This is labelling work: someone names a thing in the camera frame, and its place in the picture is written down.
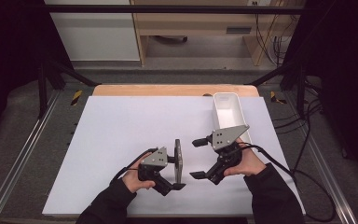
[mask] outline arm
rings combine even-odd
[[[137,169],[139,163],[150,154],[144,155],[131,169]],[[109,187],[103,190],[83,211],[76,224],[124,223],[127,207],[135,198],[138,189],[149,189],[155,186],[153,181],[140,181],[136,170],[129,170],[124,176],[112,180]]]
[[[272,164],[264,164],[251,149],[245,149],[241,163],[226,169],[225,175],[245,175],[256,224],[305,223],[296,195]]]

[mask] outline white container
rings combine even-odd
[[[243,118],[240,99],[234,92],[217,92],[213,95],[213,126],[217,129],[248,125]],[[249,131],[241,135],[241,140],[252,144]]]

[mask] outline wire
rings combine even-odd
[[[316,111],[317,111],[317,109],[319,108],[318,106],[320,106],[321,104],[318,104],[318,105],[316,105],[315,107],[313,107],[310,111],[308,111],[307,112],[307,116],[310,116],[310,115],[312,115],[312,114],[314,114]],[[283,125],[280,125],[280,126],[277,126],[277,127],[274,127],[274,129],[280,129],[280,128],[284,128],[284,127],[287,127],[287,126],[289,126],[289,125],[291,125],[291,124],[293,124],[293,123],[295,123],[296,121],[299,121],[299,120],[301,120],[302,118],[298,118],[298,119],[294,119],[294,120],[292,120],[292,121],[290,121],[290,122],[288,122],[288,123],[286,123],[286,124],[283,124]]]
[[[306,174],[305,172],[302,172],[300,170],[296,170],[297,173],[302,174],[303,176],[306,176],[307,178],[309,178],[311,181],[313,181],[313,183],[315,183],[326,195],[328,200],[330,201],[333,209],[332,209],[332,214],[330,216],[330,218],[327,219],[321,219],[321,218],[317,218],[314,216],[311,216],[310,214],[305,214],[307,217],[315,220],[315,221],[319,221],[319,222],[331,222],[335,217],[336,217],[336,205],[334,204],[333,201],[333,197],[327,192],[327,190],[318,182],[316,181],[316,179],[314,179],[312,176]]]
[[[289,174],[289,176],[292,177],[293,181],[295,182],[295,184],[297,185],[297,180],[296,180],[296,177],[292,174],[292,172],[287,169],[286,167],[284,167],[282,164],[280,164],[278,161],[276,161],[274,158],[272,158],[268,153],[267,151],[260,147],[260,146],[257,146],[257,145],[252,145],[252,144],[249,144],[249,143],[245,143],[245,142],[241,142],[239,144],[245,144],[246,147],[239,147],[231,152],[229,152],[227,155],[230,156],[232,154],[235,154],[239,151],[243,151],[245,149],[250,149],[250,148],[256,148],[258,152],[262,153],[269,161],[271,161],[272,163],[274,163],[275,165],[277,165],[281,170],[285,171],[287,174]]]
[[[146,150],[145,152],[143,152],[140,156],[138,156],[134,161],[132,161],[130,163],[130,165],[123,167],[123,169],[121,169],[116,175],[115,177],[113,177],[112,181],[117,180],[121,175],[123,175],[126,171],[128,170],[137,170],[134,168],[131,168],[133,166],[133,164],[135,164],[138,160],[140,160],[144,155],[146,155],[149,152],[155,152],[157,149],[156,148],[150,148],[148,150]]]
[[[283,132],[283,133],[277,133],[277,134],[284,134],[284,133],[290,133],[290,132],[293,132],[293,131],[295,131],[295,130],[297,130],[297,129],[301,128],[301,127],[302,127],[302,126],[304,126],[305,124],[306,124],[306,122],[303,122],[302,124],[300,124],[300,126],[298,126],[298,127],[294,128],[294,129],[292,129],[292,130],[290,130],[290,131]]]
[[[307,144],[308,142],[308,138],[310,137],[310,106],[319,101],[319,99],[316,99],[316,100],[313,100],[312,102],[310,102],[310,104],[308,105],[308,108],[307,108],[307,124],[308,124],[308,130],[307,130],[307,134],[306,134],[306,137],[305,137],[305,140],[303,142],[303,145],[301,146],[301,149],[300,149],[300,153],[297,157],[297,161],[296,161],[296,165],[295,167],[293,168],[294,172],[293,174],[296,172],[296,169],[298,167],[298,164],[300,163],[300,160],[301,160],[301,157],[302,157],[302,154],[304,153],[304,149],[305,149],[305,145]]]

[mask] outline white tabletop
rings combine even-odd
[[[240,102],[253,144],[263,147],[287,167],[264,99],[241,97]],[[182,182],[186,186],[165,197],[153,189],[139,190],[128,208],[129,217],[249,216],[252,194],[241,175],[226,177],[216,186],[189,174],[206,172],[216,162],[217,154],[210,146],[195,148],[191,144],[212,130],[212,97],[91,96],[43,214],[78,216],[121,168],[152,147],[166,147],[168,155],[173,156],[174,140],[178,138],[184,159]],[[269,162],[263,155],[257,156]],[[277,170],[299,199],[294,182]],[[161,175],[173,183],[173,164],[163,169]]]

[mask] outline white cabinet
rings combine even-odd
[[[128,0],[45,0],[46,4],[129,5]],[[51,13],[71,61],[140,61],[130,13]]]

